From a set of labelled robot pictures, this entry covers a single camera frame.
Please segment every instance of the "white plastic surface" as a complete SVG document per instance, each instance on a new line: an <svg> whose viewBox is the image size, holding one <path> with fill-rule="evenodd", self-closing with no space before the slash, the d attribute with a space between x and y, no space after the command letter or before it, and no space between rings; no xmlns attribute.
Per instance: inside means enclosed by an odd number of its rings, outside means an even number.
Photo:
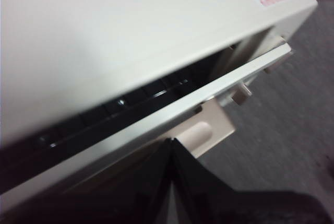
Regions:
<svg viewBox="0 0 334 224"><path fill-rule="evenodd" d="M1 0L2 145L316 6L286 0ZM295 15L294 20L287 19Z"/></svg>
<svg viewBox="0 0 334 224"><path fill-rule="evenodd" d="M173 120L176 116L182 114L186 110L189 110L201 102L212 98L212 95L226 91L239 83L241 80L254 75L260 70L263 70L290 51L291 48L287 43L279 46L278 48L252 60L249 63L246 63L236 70L231 71L221 78L160 109L135 124L119 131L94 146L91 146L77 155L72 156L53 168L27 180L25 183L14 187L1 195L2 213L33 197L37 193L43 192L55 183L79 171L80 169L89 166L93 162L107 156L111 152L116 150L118 151L119 148L127 145L136 137L142 136L152 128Z"/></svg>

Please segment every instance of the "black plastic part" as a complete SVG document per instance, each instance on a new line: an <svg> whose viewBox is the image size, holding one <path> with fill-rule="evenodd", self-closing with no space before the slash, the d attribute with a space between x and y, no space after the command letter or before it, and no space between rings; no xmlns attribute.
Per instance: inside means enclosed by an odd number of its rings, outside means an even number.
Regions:
<svg viewBox="0 0 334 224"><path fill-rule="evenodd" d="M154 82L151 82L150 84L143 87L144 91L148 96L156 95L157 93L165 90L165 86L163 85L163 82L161 80L156 80Z"/></svg>
<svg viewBox="0 0 334 224"><path fill-rule="evenodd" d="M60 135L54 128L47 129L30 139L34 149L39 150L41 148L46 148L50 144L60 140Z"/></svg>
<svg viewBox="0 0 334 224"><path fill-rule="evenodd" d="M147 99L147 95L142 88L129 92L124 97L129 105L135 105Z"/></svg>
<svg viewBox="0 0 334 224"><path fill-rule="evenodd" d="M62 137L66 137L79 132L85 128L85 124L80 116L72 117L58 125L57 129Z"/></svg>
<svg viewBox="0 0 334 224"><path fill-rule="evenodd" d="M117 98L104 104L110 115L120 113L128 108L128 103L124 97Z"/></svg>
<svg viewBox="0 0 334 224"><path fill-rule="evenodd" d="M108 113L103 106L93 108L81 115L83 122L86 125L93 125L103 121L108 116Z"/></svg>
<svg viewBox="0 0 334 224"><path fill-rule="evenodd" d="M3 159L6 160L7 164L11 165L33 152L34 150L30 142L18 142L3 152Z"/></svg>

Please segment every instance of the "concrete floor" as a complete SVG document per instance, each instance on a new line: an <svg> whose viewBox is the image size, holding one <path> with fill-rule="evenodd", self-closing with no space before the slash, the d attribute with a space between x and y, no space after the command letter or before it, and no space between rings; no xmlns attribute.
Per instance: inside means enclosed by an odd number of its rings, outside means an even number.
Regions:
<svg viewBox="0 0 334 224"><path fill-rule="evenodd" d="M311 194L334 219L334 0L318 2L293 57L226 108L237 131L199 161L236 190ZM172 202L167 223L178 223Z"/></svg>

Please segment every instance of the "gray floor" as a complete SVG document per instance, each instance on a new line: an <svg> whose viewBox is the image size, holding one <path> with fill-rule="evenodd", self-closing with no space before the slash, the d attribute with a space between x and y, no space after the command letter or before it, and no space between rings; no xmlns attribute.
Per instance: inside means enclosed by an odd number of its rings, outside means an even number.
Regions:
<svg viewBox="0 0 334 224"><path fill-rule="evenodd" d="M309 193L334 219L334 0L318 1L290 41L294 56L226 108L236 133L199 160L236 190Z"/></svg>

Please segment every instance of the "dark floor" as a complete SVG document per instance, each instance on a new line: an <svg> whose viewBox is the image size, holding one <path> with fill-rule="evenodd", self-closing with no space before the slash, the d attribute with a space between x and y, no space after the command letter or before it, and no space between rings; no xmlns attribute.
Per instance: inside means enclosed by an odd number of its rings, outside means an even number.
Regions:
<svg viewBox="0 0 334 224"><path fill-rule="evenodd" d="M226 108L237 131L199 160L236 190L311 194L334 219L334 0L318 2L290 41L293 57Z"/></svg>

